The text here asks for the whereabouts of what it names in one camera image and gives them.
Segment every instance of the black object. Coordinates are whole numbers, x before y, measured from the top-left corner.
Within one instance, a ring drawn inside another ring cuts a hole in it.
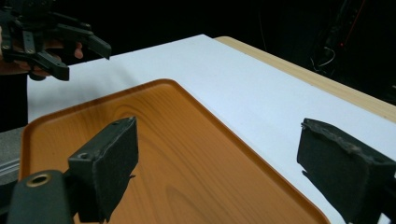
[[[108,222],[138,162],[135,117],[107,125],[68,159],[62,174],[46,170],[15,187],[7,224]]]
[[[58,39],[64,42],[64,50],[73,54],[76,43],[109,59],[111,47],[93,34],[91,26],[74,18],[51,12],[53,0],[10,0],[9,6],[0,10],[2,27],[1,50],[6,62],[15,60],[28,62],[52,74],[60,80],[69,79],[69,68],[65,63],[46,52],[45,42]],[[21,44],[22,51],[14,48]],[[42,80],[30,74],[31,79]]]
[[[396,221],[396,162],[348,133],[304,119],[297,162],[346,223]]]

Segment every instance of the white tabletop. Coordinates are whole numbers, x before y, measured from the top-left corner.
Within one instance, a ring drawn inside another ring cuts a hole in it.
[[[206,35],[72,65],[70,81],[29,80],[29,120],[158,78],[178,82],[331,223],[345,221],[296,160],[304,118],[330,123],[396,160],[395,123]]]

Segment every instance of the robotic hand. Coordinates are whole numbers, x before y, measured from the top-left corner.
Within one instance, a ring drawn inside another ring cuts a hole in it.
[[[53,0],[9,0],[9,6],[0,10],[2,27],[1,50],[6,62],[14,60],[36,65],[60,80],[69,80],[66,64],[48,54],[44,49],[47,40],[59,39],[64,43],[64,51],[73,54],[76,43],[109,59],[111,47],[93,34],[91,26],[77,19],[51,12]],[[19,41],[23,51],[16,51],[14,41]],[[42,80],[30,74],[33,80]]]

